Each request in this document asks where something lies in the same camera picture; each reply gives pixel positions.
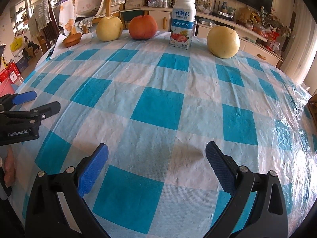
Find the person's left hand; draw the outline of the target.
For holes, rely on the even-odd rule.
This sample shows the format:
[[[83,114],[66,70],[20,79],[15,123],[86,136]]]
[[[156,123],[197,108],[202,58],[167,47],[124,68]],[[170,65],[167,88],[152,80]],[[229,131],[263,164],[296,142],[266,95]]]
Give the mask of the person's left hand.
[[[14,184],[16,179],[16,167],[14,162],[14,154],[11,145],[7,146],[7,156],[2,165],[4,169],[4,183],[6,187]]]

